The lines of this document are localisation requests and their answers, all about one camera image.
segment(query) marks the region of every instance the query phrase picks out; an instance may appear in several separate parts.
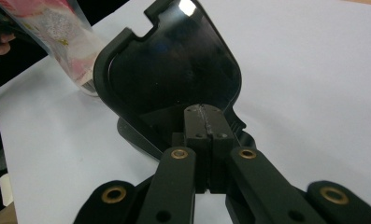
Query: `finger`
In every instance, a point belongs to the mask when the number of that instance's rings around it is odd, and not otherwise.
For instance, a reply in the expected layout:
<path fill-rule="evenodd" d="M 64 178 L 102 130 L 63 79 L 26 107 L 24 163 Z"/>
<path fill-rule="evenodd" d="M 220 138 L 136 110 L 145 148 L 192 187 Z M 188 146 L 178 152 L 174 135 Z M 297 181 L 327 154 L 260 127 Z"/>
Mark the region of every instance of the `finger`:
<path fill-rule="evenodd" d="M 8 43 L 4 43 L 0 45 L 0 55 L 7 54 L 10 51 L 10 45 Z"/>
<path fill-rule="evenodd" d="M 1 43 L 7 43 L 15 38 L 16 36 L 14 36 L 14 34 L 10 34 L 10 35 L 1 34 Z"/>

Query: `bag with pink contents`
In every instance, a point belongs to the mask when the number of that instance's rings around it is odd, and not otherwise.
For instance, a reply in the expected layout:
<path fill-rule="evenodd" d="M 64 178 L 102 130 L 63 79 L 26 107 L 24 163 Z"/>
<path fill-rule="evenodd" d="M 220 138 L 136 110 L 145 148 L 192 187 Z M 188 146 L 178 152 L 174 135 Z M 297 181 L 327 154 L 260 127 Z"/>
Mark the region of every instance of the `bag with pink contents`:
<path fill-rule="evenodd" d="M 76 0 L 0 0 L 15 20 L 86 93 L 93 85 L 95 58 L 104 47 Z"/>

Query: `transparent plastic bag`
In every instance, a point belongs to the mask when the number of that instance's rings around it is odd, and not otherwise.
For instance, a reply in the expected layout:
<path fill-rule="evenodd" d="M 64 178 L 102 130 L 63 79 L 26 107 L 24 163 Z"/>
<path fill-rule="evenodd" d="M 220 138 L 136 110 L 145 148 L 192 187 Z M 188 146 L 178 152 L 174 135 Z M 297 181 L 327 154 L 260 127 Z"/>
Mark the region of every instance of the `transparent plastic bag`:
<path fill-rule="evenodd" d="M 97 95 L 93 65 L 105 44 L 76 0 L 0 0 L 0 7 L 57 60 L 75 84 Z"/>

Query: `white table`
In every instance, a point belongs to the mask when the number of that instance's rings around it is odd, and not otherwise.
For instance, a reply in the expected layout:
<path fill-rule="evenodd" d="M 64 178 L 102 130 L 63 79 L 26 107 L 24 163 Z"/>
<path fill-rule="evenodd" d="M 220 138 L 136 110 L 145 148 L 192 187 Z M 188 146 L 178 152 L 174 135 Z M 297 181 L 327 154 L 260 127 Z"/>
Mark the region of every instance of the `white table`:
<path fill-rule="evenodd" d="M 200 0 L 243 74 L 237 115 L 300 189 L 342 184 L 371 204 L 371 6 L 345 1 Z M 151 0 L 94 26 L 107 42 L 145 34 Z M 0 127 L 20 223 L 71 223 L 110 180 L 140 183 L 157 161 L 132 149 L 118 117 L 51 58 L 0 88 Z M 224 196 L 197 195 L 195 223 L 231 223 Z"/>

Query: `plastic bag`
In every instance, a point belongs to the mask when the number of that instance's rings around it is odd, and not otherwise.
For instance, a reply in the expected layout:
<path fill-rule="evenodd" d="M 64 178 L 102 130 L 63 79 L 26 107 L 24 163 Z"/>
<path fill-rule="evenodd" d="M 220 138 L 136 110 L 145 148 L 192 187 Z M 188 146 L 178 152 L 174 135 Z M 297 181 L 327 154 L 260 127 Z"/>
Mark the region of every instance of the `plastic bag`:
<path fill-rule="evenodd" d="M 105 46 L 76 0 L 0 0 L 15 20 L 86 93 L 97 95 L 93 65 Z"/>

